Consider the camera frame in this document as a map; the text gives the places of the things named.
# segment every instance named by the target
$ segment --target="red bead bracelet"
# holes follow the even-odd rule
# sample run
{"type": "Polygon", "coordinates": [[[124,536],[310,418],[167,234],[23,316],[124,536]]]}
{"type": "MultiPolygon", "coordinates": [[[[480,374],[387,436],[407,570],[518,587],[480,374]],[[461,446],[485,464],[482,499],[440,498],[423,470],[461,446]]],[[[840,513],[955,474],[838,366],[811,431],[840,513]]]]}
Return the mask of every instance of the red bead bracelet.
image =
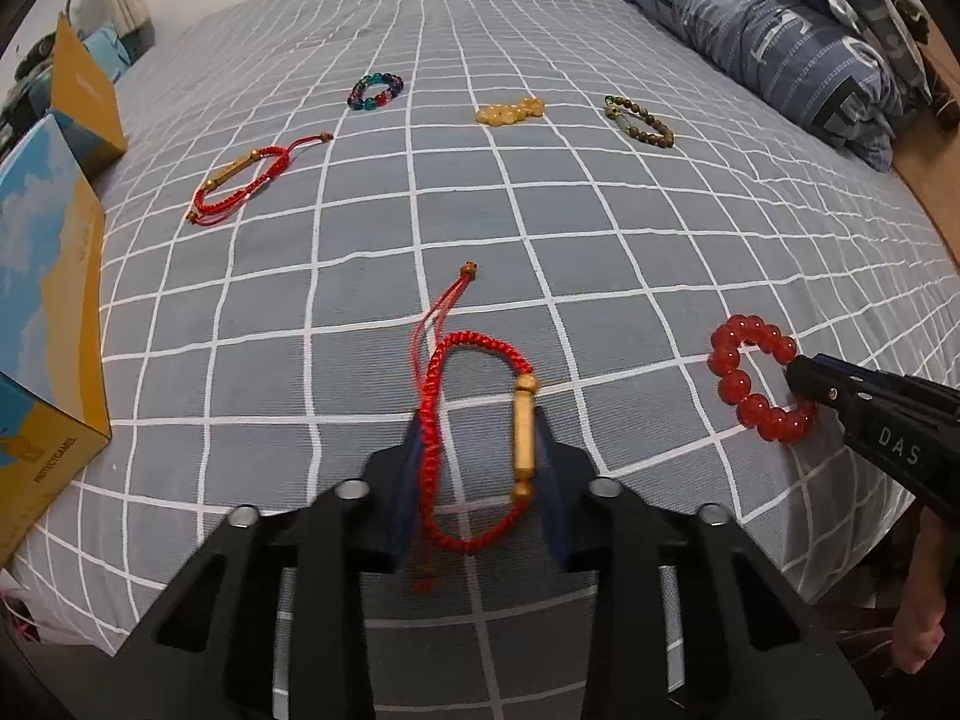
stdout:
{"type": "Polygon", "coordinates": [[[741,343],[758,346],[760,351],[772,354],[774,360],[786,365],[797,356],[797,342],[784,336],[775,324],[767,324],[752,314],[734,314],[710,336],[713,351],[707,357],[707,367],[720,377],[717,391],[720,399],[736,406],[736,418],[747,428],[755,427],[767,442],[791,443],[800,440],[813,424],[817,404],[799,400],[797,408],[786,410],[771,406],[765,395],[750,392],[750,376],[739,368],[741,343]]]}

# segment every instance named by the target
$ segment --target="bed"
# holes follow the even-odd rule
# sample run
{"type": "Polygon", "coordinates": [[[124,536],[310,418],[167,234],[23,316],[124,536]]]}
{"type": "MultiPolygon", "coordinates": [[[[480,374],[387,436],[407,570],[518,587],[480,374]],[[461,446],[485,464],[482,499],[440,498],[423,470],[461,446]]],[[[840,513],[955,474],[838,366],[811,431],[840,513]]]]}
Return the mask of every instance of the bed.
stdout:
{"type": "MultiPolygon", "coordinates": [[[[398,441],[410,333],[464,260],[479,276],[448,329],[520,348],[560,440],[658,505],[728,507],[805,598],[908,505],[827,413],[790,447],[745,431],[705,360],[717,324],[756,313],[803,353],[956,386],[960,284],[936,231],[896,175],[790,124],[626,1],[253,0],[152,50],[117,91],[131,146],[97,185],[113,440],[10,566],[104,650],[230,508],[301,507],[398,441]],[[371,70],[405,91],[349,111],[371,70]],[[649,107],[674,148],[623,137],[608,94],[649,107]],[[522,95],[546,115],[473,121],[522,95]],[[321,130],[332,143],[230,220],[184,221],[213,167],[321,130]]],[[[779,367],[747,357],[786,404],[779,367]]],[[[510,386],[479,353],[448,366],[450,532],[509,504],[510,386]]],[[[429,595],[413,559],[365,586],[380,716],[579,716],[592,580],[555,570],[536,519],[435,561],[429,595]]],[[[678,683],[669,574],[664,603],[678,683]]]]}

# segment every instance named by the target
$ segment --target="hand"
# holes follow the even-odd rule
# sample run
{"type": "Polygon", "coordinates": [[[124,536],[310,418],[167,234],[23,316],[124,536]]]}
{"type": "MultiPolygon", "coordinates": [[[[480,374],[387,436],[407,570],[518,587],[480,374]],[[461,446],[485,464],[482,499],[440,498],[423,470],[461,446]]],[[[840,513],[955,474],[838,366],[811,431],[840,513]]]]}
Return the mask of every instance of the hand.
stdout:
{"type": "Polygon", "coordinates": [[[916,674],[944,640],[947,598],[940,577],[946,527],[929,509],[920,518],[904,598],[894,620],[893,659],[907,674],[916,674]]]}
{"type": "Polygon", "coordinates": [[[944,640],[941,622],[947,598],[938,577],[907,578],[904,600],[894,620],[894,663],[907,674],[916,674],[933,658],[944,640]]]}

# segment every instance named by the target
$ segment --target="cardboard box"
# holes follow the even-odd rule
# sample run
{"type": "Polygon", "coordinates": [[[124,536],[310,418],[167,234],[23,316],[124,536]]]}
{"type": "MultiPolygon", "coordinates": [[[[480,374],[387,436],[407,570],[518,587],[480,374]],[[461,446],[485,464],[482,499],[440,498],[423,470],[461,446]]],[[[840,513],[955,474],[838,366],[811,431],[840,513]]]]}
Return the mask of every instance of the cardboard box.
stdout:
{"type": "Polygon", "coordinates": [[[0,565],[109,442],[104,211],[54,117],[0,165],[0,565]]]}
{"type": "Polygon", "coordinates": [[[89,178],[127,150],[113,82],[61,13],[56,22],[50,113],[89,178]]]}

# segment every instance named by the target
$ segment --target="brown bead bracelet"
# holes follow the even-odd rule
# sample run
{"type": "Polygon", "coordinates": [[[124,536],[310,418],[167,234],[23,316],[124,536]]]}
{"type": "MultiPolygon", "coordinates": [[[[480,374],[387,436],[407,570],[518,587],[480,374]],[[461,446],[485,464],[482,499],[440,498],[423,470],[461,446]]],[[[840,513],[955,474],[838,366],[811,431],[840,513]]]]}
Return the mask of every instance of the brown bead bracelet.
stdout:
{"type": "Polygon", "coordinates": [[[630,98],[615,97],[614,95],[607,95],[604,98],[604,103],[604,114],[608,119],[616,122],[616,125],[623,130],[625,135],[640,141],[640,143],[649,143],[651,146],[659,146],[660,148],[672,148],[673,131],[646,108],[641,108],[630,98]],[[646,122],[650,127],[656,129],[659,135],[653,132],[644,132],[639,127],[634,127],[624,116],[624,113],[646,122]]]}

